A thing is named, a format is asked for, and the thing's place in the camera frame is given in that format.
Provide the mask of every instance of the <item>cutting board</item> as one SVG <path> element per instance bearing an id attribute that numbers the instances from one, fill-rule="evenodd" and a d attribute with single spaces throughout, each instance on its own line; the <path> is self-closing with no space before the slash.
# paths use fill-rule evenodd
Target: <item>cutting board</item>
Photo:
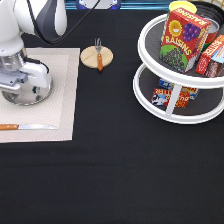
<path id="1" fill-rule="evenodd" d="M 113 53 L 107 47 L 102 46 L 101 50 L 103 67 L 109 65 L 113 60 Z M 97 51 L 95 46 L 91 46 L 82 51 L 80 59 L 82 63 L 89 68 L 98 68 Z"/>

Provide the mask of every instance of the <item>snack box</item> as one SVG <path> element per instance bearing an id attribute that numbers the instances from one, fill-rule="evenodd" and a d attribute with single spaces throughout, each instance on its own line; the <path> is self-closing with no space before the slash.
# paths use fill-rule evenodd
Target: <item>snack box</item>
<path id="1" fill-rule="evenodd" d="M 156 106 L 168 106 L 172 90 L 154 89 L 152 96 L 152 104 Z M 190 99 L 188 92 L 180 92 L 179 98 L 176 102 L 176 107 L 186 107 Z"/>
<path id="2" fill-rule="evenodd" d="M 212 56 L 224 45 L 224 35 L 219 35 L 201 54 L 196 72 L 204 75 Z"/>
<path id="3" fill-rule="evenodd" d="M 159 80 L 159 86 L 165 88 L 165 89 L 169 89 L 169 90 L 173 90 L 174 84 L 171 82 L 166 81 L 165 79 L 160 78 Z M 194 100 L 199 92 L 199 89 L 197 88 L 190 88 L 190 87 L 182 87 L 181 91 L 185 91 L 185 92 L 189 92 L 190 95 L 190 99 Z"/>
<path id="4" fill-rule="evenodd" d="M 170 13 L 160 59 L 180 72 L 190 70 L 204 45 L 211 22 L 186 9 Z"/>
<path id="5" fill-rule="evenodd" d="M 224 46 L 221 47 L 213 56 L 209 62 L 205 75 L 214 78 L 219 76 L 223 71 L 224 64 Z"/>

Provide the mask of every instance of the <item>orange knife handle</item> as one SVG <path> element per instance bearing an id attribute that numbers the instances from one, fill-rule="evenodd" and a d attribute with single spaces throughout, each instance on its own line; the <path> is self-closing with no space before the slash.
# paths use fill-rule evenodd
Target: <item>orange knife handle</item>
<path id="1" fill-rule="evenodd" d="M 18 124 L 0 124 L 0 130 L 17 130 Z"/>
<path id="2" fill-rule="evenodd" d="M 102 72 L 103 71 L 102 55 L 101 54 L 98 54 L 97 59 L 98 59 L 97 60 L 98 61 L 98 70 L 100 72 Z"/>

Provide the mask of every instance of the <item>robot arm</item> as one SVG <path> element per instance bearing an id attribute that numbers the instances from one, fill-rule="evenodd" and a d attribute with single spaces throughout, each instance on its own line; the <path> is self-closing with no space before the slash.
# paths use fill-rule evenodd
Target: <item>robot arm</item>
<path id="1" fill-rule="evenodd" d="M 27 0 L 11 1 L 14 2 L 14 14 L 20 29 L 25 33 L 38 36 Z M 30 4 L 37 26 L 46 40 L 55 41 L 65 33 L 67 16 L 64 0 L 30 0 Z"/>
<path id="2" fill-rule="evenodd" d="M 45 39 L 55 41 L 64 34 L 67 27 L 64 0 L 29 2 L 39 31 Z M 27 54 L 21 38 L 23 32 L 37 35 L 27 0 L 0 0 L 0 30 L 0 89 L 19 93 L 20 80 L 46 88 L 51 82 L 48 69 L 38 61 L 26 60 Z M 20 72 L 26 74 L 26 77 L 20 78 Z"/>

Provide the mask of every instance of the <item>black table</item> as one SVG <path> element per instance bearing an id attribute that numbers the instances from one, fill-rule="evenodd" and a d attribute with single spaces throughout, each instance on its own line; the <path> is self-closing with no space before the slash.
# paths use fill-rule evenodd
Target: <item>black table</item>
<path id="1" fill-rule="evenodd" d="M 80 63 L 72 141 L 0 145 L 1 224 L 224 222 L 224 113 L 172 124 L 133 93 L 139 34 L 164 13 L 96 10 L 57 45 L 83 50 L 100 37 L 114 61 L 102 74 Z M 68 11 L 68 28 L 83 14 Z"/>

